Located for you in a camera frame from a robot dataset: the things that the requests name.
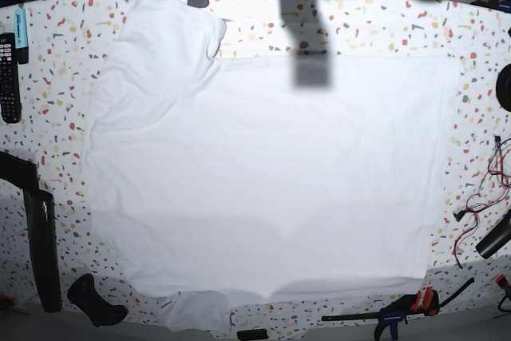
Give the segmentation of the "black orange bar clamp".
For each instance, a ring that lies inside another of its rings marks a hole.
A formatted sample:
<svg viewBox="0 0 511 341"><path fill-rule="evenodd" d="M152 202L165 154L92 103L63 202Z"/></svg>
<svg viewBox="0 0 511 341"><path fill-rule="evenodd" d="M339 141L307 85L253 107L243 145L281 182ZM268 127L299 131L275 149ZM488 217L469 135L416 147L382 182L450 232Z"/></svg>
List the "black orange bar clamp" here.
<svg viewBox="0 0 511 341"><path fill-rule="evenodd" d="M389 328L392 340L398 340L398 325L404 321L408 323L410 315L423 315L431 317L437 315L440 310L456 299L465 289L475 282L472 277L459 289L444 301L439 300L439 295L432 287L428 287L424 293L418 291L415 295L403 295L388 306L377 312L365 312L351 315L325 315L322 322L346 322L376 319L378 323L374 329L374 340L379 341L382 333Z"/></svg>

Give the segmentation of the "black round object right edge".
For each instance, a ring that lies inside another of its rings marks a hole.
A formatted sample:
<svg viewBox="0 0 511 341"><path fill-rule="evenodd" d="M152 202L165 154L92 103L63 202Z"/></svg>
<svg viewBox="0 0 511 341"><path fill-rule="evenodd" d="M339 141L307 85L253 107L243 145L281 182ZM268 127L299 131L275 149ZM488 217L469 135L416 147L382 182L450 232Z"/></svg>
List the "black round object right edge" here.
<svg viewBox="0 0 511 341"><path fill-rule="evenodd" d="M511 111L511 65L505 66L498 74L496 81L496 97L500 106Z"/></svg>

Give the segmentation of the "black TV remote control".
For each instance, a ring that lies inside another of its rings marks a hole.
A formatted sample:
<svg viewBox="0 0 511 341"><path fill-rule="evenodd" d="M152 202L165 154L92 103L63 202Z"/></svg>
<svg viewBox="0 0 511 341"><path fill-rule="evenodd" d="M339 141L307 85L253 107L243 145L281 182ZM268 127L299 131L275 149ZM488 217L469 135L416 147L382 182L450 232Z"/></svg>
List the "black TV remote control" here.
<svg viewBox="0 0 511 341"><path fill-rule="evenodd" d="M22 116L18 81L18 62L14 33L3 33L0 38L1 60L1 115L7 124L17 124Z"/></svg>

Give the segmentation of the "teal highlighter marker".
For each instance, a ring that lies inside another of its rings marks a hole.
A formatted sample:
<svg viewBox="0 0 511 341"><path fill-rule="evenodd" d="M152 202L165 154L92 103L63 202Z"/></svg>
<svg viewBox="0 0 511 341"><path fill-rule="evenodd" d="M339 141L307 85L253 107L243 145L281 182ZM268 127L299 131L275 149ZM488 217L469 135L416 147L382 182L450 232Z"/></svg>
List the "teal highlighter marker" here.
<svg viewBox="0 0 511 341"><path fill-rule="evenodd" d="M26 13L22 8L14 11L15 21L15 48L17 54L17 61L20 65L25 65L29 62L29 44L28 32L26 24Z"/></svg>

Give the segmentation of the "white T-shirt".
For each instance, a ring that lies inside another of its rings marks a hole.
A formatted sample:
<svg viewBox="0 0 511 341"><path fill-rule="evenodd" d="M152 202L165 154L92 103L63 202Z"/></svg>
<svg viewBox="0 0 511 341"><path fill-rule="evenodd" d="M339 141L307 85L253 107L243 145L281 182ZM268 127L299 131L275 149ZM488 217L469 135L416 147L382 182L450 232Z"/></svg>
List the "white T-shirt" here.
<svg viewBox="0 0 511 341"><path fill-rule="evenodd" d="M93 87L93 229L173 331L232 309L414 294L442 209L451 57L223 59L228 24L136 0Z"/></svg>

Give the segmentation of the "orange clip right edge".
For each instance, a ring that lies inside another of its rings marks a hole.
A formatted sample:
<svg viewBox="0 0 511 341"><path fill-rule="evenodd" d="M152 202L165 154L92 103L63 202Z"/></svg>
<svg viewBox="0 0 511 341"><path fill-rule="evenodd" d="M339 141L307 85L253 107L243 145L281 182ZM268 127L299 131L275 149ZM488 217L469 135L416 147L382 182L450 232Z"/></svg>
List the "orange clip right edge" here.
<svg viewBox="0 0 511 341"><path fill-rule="evenodd" d="M504 275L499 275L496 279L495 279L495 282L496 284L498 285L498 287L501 289L501 290L505 290L505 291L509 291L510 290L510 283L509 281L505 278Z"/></svg>

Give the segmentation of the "terrazzo pattern table cloth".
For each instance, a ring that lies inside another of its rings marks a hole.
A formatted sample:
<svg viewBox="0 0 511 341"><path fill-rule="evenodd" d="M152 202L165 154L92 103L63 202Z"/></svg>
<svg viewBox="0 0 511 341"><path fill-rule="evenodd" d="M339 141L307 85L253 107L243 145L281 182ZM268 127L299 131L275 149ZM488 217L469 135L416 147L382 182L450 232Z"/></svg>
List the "terrazzo pattern table cloth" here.
<svg viewBox="0 0 511 341"><path fill-rule="evenodd" d="M80 176L85 109L106 54L125 24L134 0L46 0L25 4L30 60L19 69L22 121L2 124L1 148L34 162L41 186L53 193L61 287L91 272L99 292L129 309L113 328L142 337L175 334L157 318L158 303L136 293L117 269L106 245L91 234L89 203ZM461 63L454 125L447 154L440 221L430 235L426 285L448 295L467 280L466 291L449 304L443 319L483 315L501 291L495 280L510 273L510 250L490 259L477 242L510 206L487 175L493 139L510 137L510 115L496 98L495 82L510 62L510 16L460 2L438 0L210 0L209 10L228 20L222 58L292 54L288 29L297 22L303 44L339 54L408 56L438 54ZM479 216L476 232L452 254L455 239L471 225L453 214L474 202L479 184L499 204ZM460 260L463 265L458 268Z"/></svg>

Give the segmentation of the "small black box bottom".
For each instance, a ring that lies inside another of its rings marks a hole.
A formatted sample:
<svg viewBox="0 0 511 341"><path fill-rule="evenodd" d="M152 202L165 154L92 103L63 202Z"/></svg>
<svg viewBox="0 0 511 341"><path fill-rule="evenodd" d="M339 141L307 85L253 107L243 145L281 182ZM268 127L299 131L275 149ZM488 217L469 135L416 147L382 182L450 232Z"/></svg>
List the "small black box bottom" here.
<svg viewBox="0 0 511 341"><path fill-rule="evenodd" d="M236 333L239 341L260 341L269 339L266 329L251 329Z"/></svg>

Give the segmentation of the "black cylinder right edge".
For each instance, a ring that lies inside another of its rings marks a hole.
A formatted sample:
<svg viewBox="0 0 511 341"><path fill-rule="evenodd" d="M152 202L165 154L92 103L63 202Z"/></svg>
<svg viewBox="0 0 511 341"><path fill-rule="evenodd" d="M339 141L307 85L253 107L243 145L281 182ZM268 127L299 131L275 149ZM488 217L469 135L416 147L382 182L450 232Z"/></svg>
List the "black cylinder right edge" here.
<svg viewBox="0 0 511 341"><path fill-rule="evenodd" d="M487 260L510 241L510 211L476 245L479 255Z"/></svg>

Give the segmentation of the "black bar clamp left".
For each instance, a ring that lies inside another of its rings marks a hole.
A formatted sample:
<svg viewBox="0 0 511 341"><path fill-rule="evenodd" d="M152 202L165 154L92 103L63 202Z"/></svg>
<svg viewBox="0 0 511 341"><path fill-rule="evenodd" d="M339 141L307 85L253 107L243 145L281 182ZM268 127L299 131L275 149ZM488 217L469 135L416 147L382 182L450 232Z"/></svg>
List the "black bar clamp left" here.
<svg viewBox="0 0 511 341"><path fill-rule="evenodd" d="M44 311L62 309L57 261L54 198L39 188L37 165L1 153L1 179L22 190L26 212L30 261Z"/></svg>

